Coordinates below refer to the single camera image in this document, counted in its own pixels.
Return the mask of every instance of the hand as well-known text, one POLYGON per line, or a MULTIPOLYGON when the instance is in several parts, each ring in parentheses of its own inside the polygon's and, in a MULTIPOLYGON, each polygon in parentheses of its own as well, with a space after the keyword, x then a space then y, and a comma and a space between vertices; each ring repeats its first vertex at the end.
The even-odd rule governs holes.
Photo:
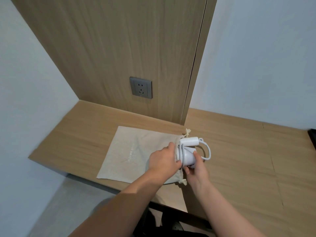
POLYGON ((148 171, 165 183, 181 166, 181 161, 175 161, 174 143, 170 142, 168 147, 157 150, 150 155, 148 171))
POLYGON ((195 168, 184 167, 186 178, 191 185, 193 192, 198 197, 201 195, 205 185, 209 184, 209 174, 203 163, 202 157, 196 151, 193 152, 195 157, 195 168))

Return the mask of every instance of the gray outlet cover plate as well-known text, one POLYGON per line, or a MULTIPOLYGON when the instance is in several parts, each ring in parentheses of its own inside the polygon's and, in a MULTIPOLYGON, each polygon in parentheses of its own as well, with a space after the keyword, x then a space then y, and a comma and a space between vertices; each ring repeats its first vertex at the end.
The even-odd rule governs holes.
POLYGON ((133 95, 152 99, 151 80, 130 77, 130 84, 133 95))

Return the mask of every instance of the wooden desk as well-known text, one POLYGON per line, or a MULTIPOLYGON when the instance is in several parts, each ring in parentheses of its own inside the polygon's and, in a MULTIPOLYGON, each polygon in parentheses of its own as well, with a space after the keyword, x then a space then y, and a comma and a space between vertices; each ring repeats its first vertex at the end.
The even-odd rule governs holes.
MULTIPOLYGON (((190 128, 211 148, 211 181, 251 223, 268 236, 316 235, 316 151, 303 130, 196 109, 181 126, 79 101, 29 158, 121 190, 128 184, 96 178, 118 125, 190 128)), ((164 185, 153 201, 205 217, 189 186, 164 185)))

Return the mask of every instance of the forearm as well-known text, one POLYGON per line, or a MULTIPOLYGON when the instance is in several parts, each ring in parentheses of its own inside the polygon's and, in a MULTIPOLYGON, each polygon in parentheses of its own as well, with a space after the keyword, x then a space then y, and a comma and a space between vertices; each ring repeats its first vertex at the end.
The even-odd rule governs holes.
POLYGON ((219 237, 264 236, 209 181, 196 191, 196 196, 219 237))
POLYGON ((164 180, 147 171, 107 205, 85 220, 70 236, 129 236, 164 180))

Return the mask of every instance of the white wall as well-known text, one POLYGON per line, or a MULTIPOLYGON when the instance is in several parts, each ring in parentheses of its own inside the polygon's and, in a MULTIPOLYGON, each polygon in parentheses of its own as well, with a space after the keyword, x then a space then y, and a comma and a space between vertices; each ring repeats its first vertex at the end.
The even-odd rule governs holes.
POLYGON ((0 235, 26 236, 64 179, 27 159, 78 98, 10 0, 0 0, 0 235))
POLYGON ((316 0, 218 0, 190 107, 316 128, 316 0))

